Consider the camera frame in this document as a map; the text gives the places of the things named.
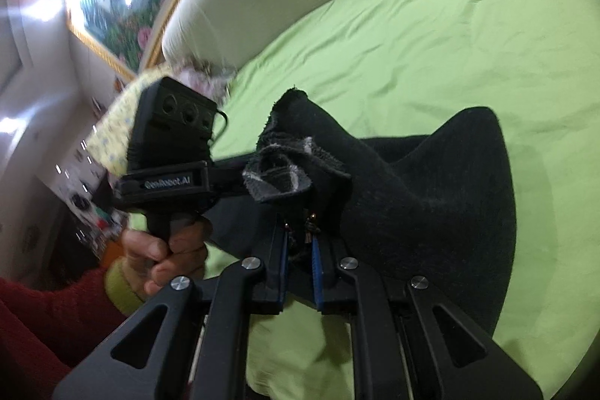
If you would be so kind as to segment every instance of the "metal screw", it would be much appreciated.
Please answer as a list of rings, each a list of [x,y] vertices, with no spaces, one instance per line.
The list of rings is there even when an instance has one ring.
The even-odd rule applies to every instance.
[[[355,270],[356,267],[358,267],[358,260],[351,256],[346,256],[346,258],[341,259],[340,266],[344,268],[344,270]]]
[[[190,286],[190,279],[187,276],[176,276],[171,280],[173,290],[185,290],[188,286]]]
[[[429,286],[429,280],[418,274],[410,279],[410,286],[416,288],[417,290],[424,290]]]
[[[260,266],[260,258],[257,258],[256,256],[244,258],[244,261],[242,261],[242,266],[247,270],[256,270],[256,268]]]

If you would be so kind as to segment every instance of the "ceiling light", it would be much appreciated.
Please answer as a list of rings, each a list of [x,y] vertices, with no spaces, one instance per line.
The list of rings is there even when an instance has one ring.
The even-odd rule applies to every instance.
[[[62,0],[38,0],[32,6],[25,8],[25,14],[41,21],[50,21],[62,10]]]
[[[0,121],[0,133],[12,134],[25,125],[26,122],[24,119],[11,119],[5,117]]]

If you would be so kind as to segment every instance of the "wire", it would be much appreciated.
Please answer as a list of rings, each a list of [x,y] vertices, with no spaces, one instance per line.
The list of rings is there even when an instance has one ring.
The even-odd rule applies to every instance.
[[[223,120],[225,121],[225,125],[223,126],[222,130],[219,131],[219,133],[217,134],[217,136],[215,136],[214,138],[212,138],[212,145],[214,145],[221,136],[223,136],[223,133],[225,132],[225,130],[227,129],[228,125],[229,125],[229,119],[227,118],[227,114],[225,114],[225,112],[220,111],[219,109],[217,109],[217,113],[221,114]]]

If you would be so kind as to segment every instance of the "yellow-green cuff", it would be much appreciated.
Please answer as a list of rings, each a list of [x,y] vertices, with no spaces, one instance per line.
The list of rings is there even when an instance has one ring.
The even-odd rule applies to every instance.
[[[106,271],[104,288],[110,301],[125,315],[130,316],[143,304],[143,300],[131,289],[121,268],[123,258],[117,259]]]

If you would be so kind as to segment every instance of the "camera lens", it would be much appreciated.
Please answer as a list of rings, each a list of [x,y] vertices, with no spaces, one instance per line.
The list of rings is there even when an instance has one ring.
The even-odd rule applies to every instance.
[[[166,96],[163,100],[163,111],[165,114],[170,114],[177,107],[177,101],[172,95]]]
[[[186,104],[181,111],[181,115],[184,118],[184,123],[192,124],[196,120],[196,108],[192,104]]]

